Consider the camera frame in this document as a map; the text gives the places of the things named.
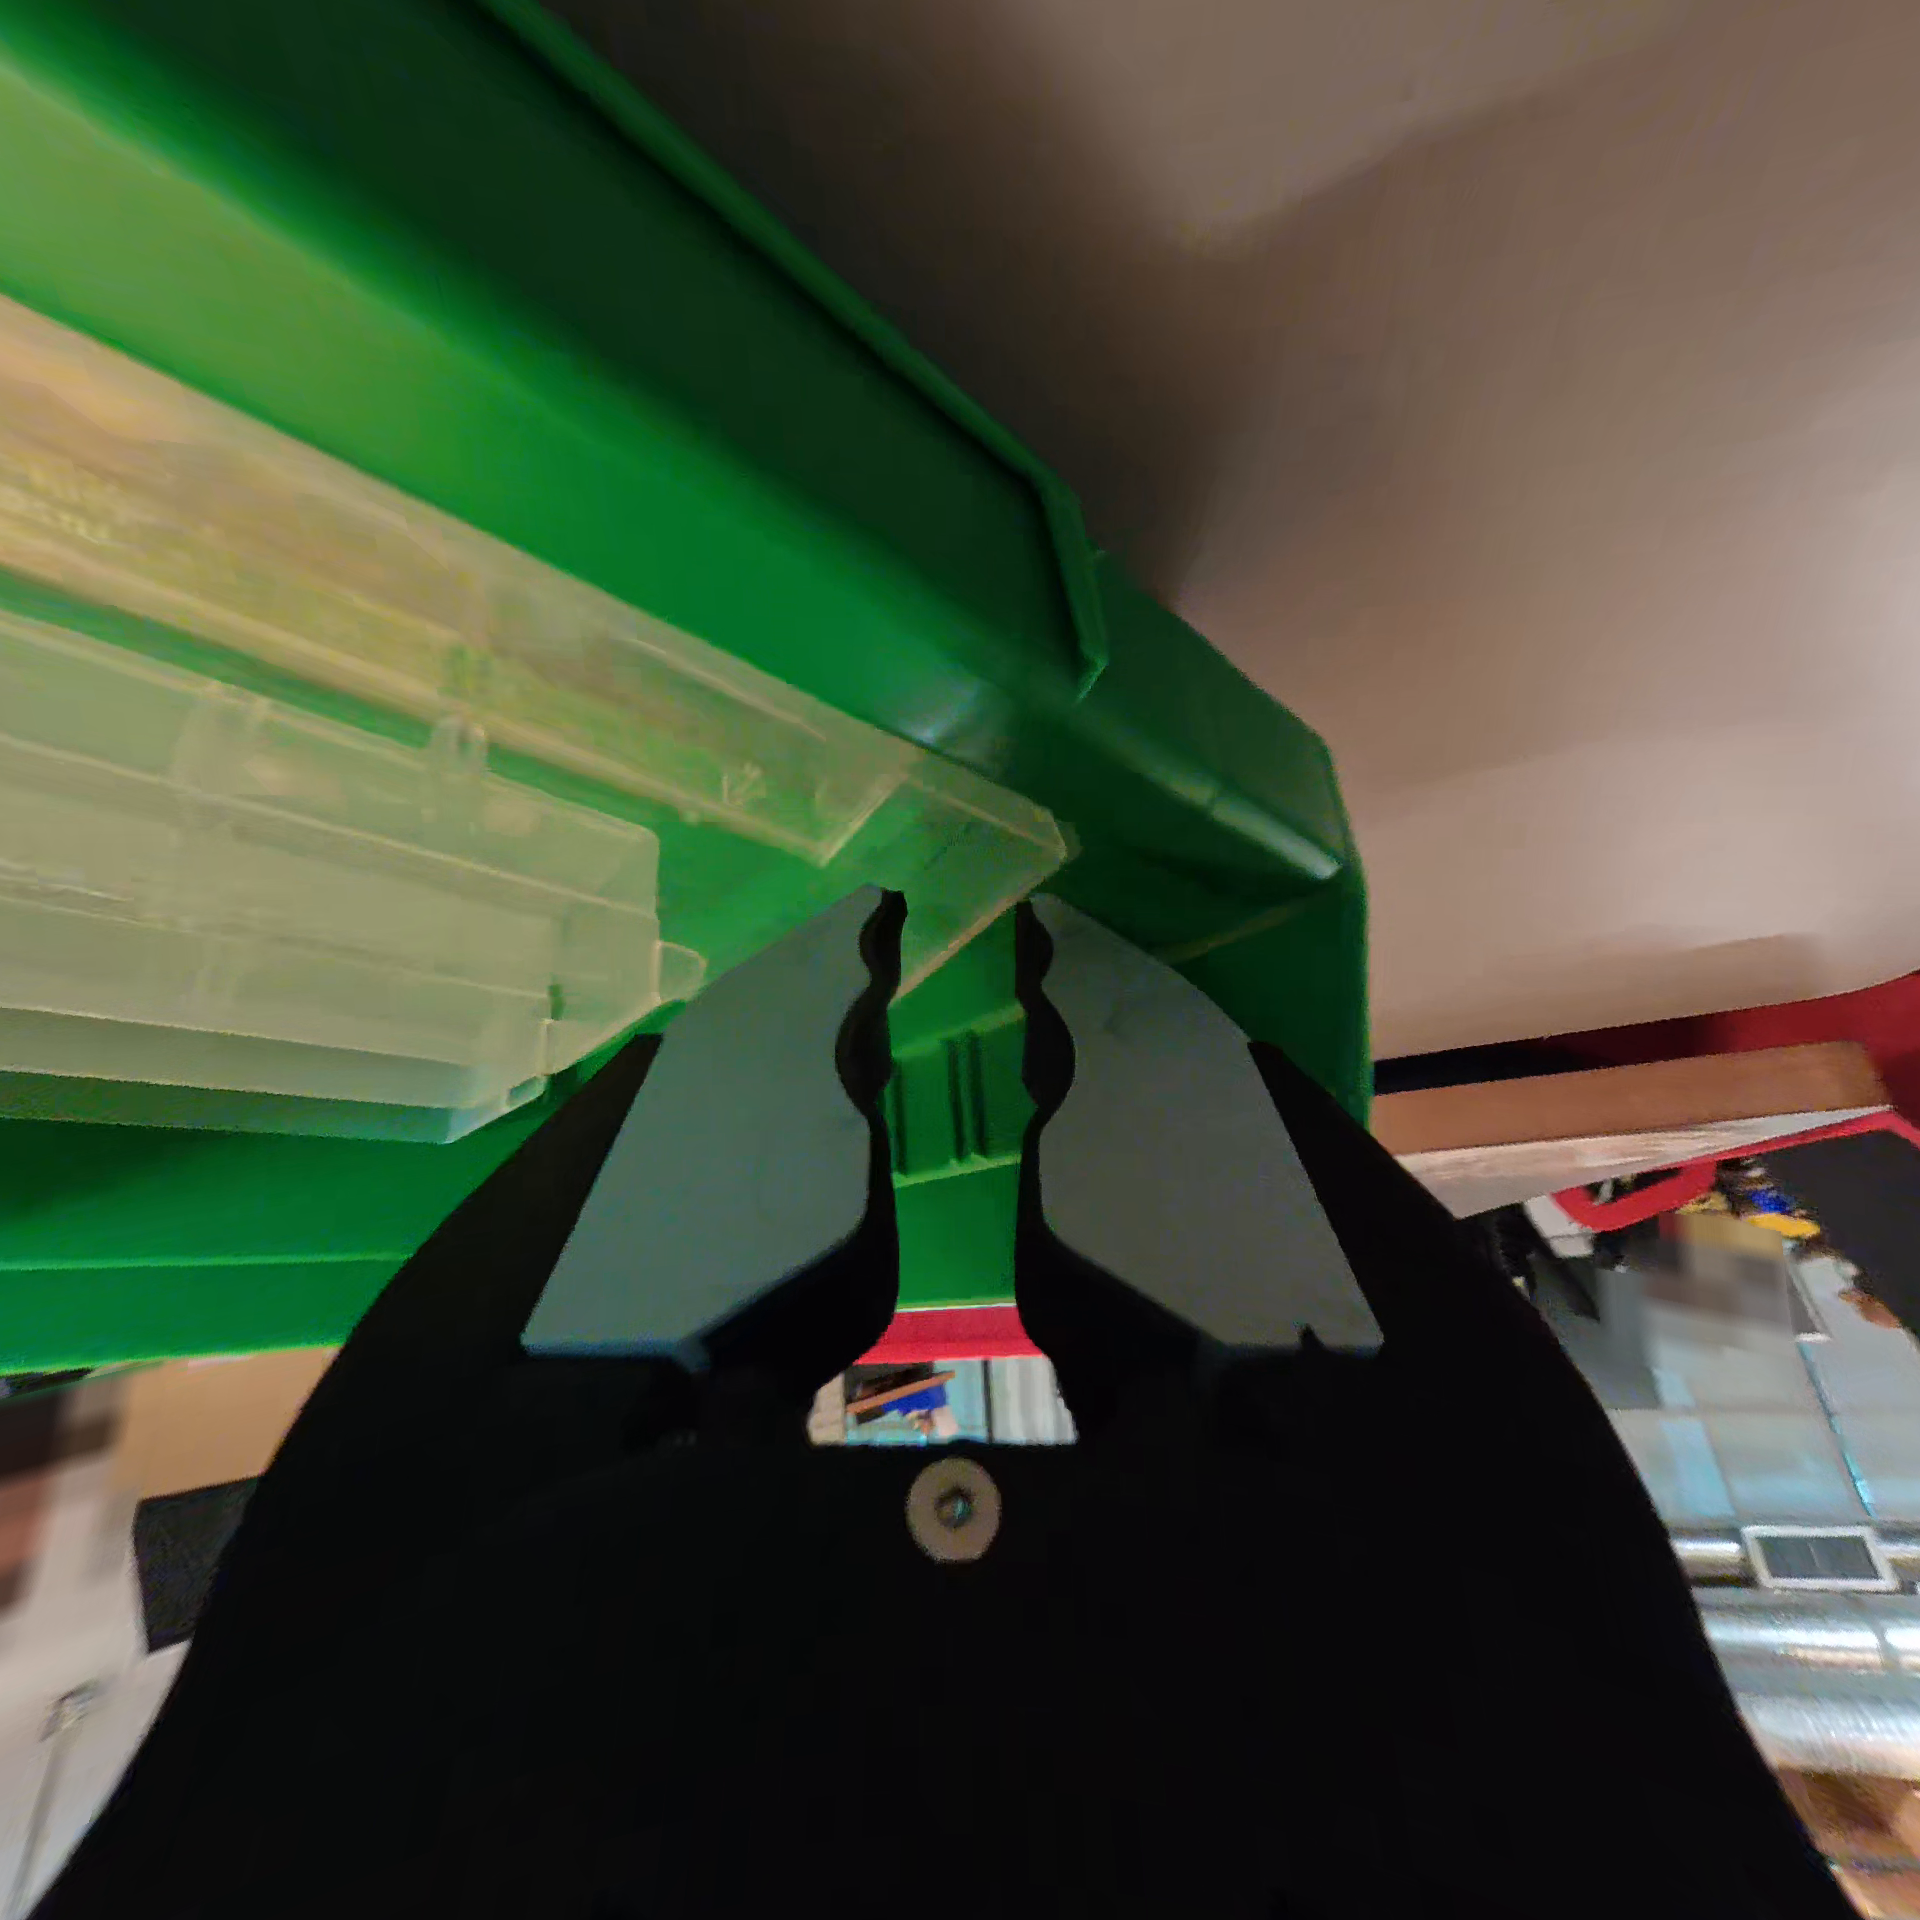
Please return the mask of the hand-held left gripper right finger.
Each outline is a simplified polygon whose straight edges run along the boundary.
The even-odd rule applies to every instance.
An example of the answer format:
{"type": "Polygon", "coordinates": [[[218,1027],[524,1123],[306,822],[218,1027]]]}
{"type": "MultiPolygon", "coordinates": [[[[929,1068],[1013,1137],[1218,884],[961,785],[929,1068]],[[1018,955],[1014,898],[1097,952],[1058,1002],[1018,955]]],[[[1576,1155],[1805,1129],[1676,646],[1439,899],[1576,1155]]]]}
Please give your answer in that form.
{"type": "Polygon", "coordinates": [[[1043,894],[1018,916],[1027,1217],[1228,1352],[1383,1330],[1248,1035],[1161,959],[1043,894]]]}

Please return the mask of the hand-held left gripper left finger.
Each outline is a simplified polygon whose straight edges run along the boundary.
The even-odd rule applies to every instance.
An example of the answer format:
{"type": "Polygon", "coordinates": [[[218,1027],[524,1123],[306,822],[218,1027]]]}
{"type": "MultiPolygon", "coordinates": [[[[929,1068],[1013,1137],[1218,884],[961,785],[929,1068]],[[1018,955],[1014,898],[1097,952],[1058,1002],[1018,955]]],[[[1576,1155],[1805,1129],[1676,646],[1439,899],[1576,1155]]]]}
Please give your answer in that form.
{"type": "Polygon", "coordinates": [[[901,984],[904,899],[854,886],[664,1030],[521,1330],[532,1357],[697,1369],[733,1318],[852,1239],[870,1196],[854,1019],[901,984]]]}

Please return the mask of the green plastic bin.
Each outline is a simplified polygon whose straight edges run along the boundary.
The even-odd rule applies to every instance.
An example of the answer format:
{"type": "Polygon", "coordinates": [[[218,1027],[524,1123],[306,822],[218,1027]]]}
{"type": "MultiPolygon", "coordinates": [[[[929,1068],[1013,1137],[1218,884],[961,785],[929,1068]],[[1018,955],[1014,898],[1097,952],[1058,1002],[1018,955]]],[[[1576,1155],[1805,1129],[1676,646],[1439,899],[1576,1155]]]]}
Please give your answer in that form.
{"type": "MultiPolygon", "coordinates": [[[[6,300],[1043,804],[1043,891],[1366,1115],[1323,743],[540,4],[6,4],[6,300]]],[[[6,1119],[6,1372],[347,1337],[673,1012],[452,1144],[6,1119]]]]}

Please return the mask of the wood-edged side table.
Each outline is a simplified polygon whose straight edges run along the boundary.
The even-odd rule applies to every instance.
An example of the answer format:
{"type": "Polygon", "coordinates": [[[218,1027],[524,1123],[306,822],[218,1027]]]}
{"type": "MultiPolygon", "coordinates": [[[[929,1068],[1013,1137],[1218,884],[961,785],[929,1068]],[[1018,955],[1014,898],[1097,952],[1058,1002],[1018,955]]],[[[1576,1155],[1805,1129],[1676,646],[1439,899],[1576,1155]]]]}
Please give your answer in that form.
{"type": "Polygon", "coordinates": [[[1870,1052],[1838,1041],[1394,1092],[1374,1100],[1374,1137],[1402,1161],[1609,1163],[1885,1108],[1870,1052]]]}

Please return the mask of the red plastic bin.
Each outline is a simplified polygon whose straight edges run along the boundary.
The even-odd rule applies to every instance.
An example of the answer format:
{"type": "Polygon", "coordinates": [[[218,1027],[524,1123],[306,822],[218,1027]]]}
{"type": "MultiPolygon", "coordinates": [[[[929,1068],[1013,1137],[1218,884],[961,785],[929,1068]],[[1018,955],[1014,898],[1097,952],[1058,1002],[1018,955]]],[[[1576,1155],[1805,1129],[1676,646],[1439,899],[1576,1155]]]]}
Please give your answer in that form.
{"type": "MultiPolygon", "coordinates": [[[[1019,1006],[1013,964],[993,952],[950,964],[892,1015],[897,1076],[889,1089],[901,1193],[901,1306],[866,1362],[1031,1357],[1013,1280],[1019,1137],[1019,1006]]],[[[1737,1049],[1861,1044],[1888,1108],[1916,1125],[1916,974],[1842,995],[1781,1002],[1703,1016],[1593,1027],[1528,1044],[1415,1053],[1376,1068],[1376,1096],[1481,1080],[1648,1064],[1737,1049]]],[[[1916,1143],[1857,1131],[1808,1144],[1888,1139],[1893,1196],[1916,1193],[1916,1143]]],[[[1704,1196],[1703,1165],[1653,1173],[1669,1211],[1704,1196]]]]}

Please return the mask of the silver ventilation duct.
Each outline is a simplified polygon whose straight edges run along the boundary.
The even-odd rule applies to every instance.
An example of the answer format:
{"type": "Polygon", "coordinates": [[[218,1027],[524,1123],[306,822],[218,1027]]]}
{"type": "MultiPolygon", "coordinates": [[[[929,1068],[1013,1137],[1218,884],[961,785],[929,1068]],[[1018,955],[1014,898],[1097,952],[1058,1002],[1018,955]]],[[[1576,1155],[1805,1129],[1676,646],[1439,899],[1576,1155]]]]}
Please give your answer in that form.
{"type": "Polygon", "coordinates": [[[1916,1523],[1676,1525],[1667,1538],[1769,1763],[1917,1778],[1916,1523]]]}

